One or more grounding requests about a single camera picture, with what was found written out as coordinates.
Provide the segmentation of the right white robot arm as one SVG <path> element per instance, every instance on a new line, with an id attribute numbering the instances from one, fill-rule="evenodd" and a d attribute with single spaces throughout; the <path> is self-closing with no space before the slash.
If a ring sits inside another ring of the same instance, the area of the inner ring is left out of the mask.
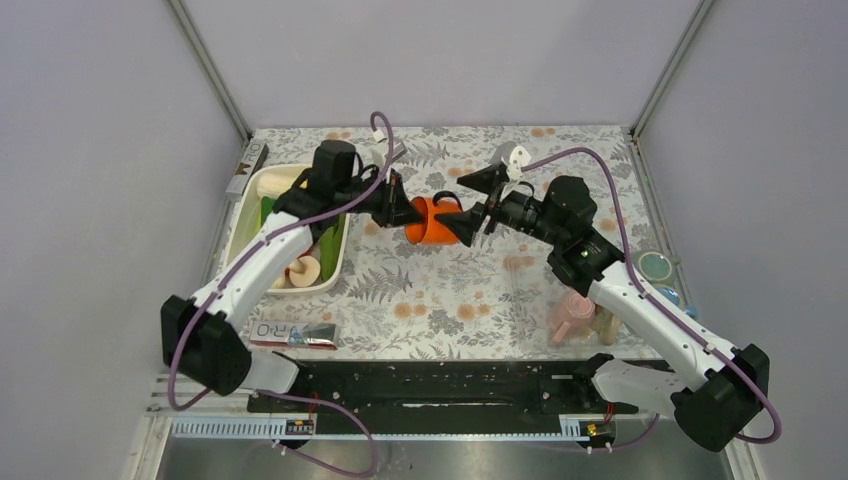
<path id="1" fill-rule="evenodd" d="M 768 406 L 768 355 L 711 332 L 639 275 L 593 227 L 597 205 L 583 179 L 558 176 L 542 199 L 508 191 L 502 167 L 458 182 L 487 196 L 468 210 L 435 215 L 461 243 L 469 246 L 478 232 L 502 225 L 550 245 L 547 262 L 556 278 L 622 320 L 668 364 L 661 371 L 593 356 L 582 368 L 586 377 L 573 386 L 583 410 L 632 405 L 674 419 L 694 443 L 719 452 Z"/>

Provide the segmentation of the light pink mug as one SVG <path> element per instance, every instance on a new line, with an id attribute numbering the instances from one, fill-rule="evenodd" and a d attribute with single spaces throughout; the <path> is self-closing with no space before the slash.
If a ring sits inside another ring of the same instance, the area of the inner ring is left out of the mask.
<path id="1" fill-rule="evenodd" d="M 595 316 L 595 303 L 575 291 L 564 293 L 550 310 L 550 344 L 558 346 L 585 330 Z"/>

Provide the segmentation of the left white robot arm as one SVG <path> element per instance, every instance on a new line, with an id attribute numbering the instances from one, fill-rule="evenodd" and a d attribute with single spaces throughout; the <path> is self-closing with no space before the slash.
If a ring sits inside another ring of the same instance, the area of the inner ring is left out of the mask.
<path id="1" fill-rule="evenodd" d="M 423 220 L 398 173 L 364 166 L 348 142 L 322 141 L 311 166 L 275 201 L 260 232 L 227 269 L 189 298 L 173 295 L 162 305 L 162 355 L 171 374 L 221 396 L 239 388 L 272 391 L 285 410 L 304 407 L 311 387 L 298 376 L 298 365 L 250 351 L 239 334 L 272 282 L 346 213 L 368 214 L 381 227 Z"/>

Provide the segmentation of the orange mug black rim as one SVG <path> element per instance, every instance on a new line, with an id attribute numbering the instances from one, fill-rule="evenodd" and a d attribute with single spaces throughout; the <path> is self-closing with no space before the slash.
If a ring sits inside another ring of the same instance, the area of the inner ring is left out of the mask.
<path id="1" fill-rule="evenodd" d="M 417 196 L 411 204 L 423 220 L 405 227 L 404 233 L 410 244 L 441 246 L 459 242 L 456 235 L 436 219 L 438 214 L 462 212 L 461 201 L 455 193 L 440 191 L 432 197 Z"/>

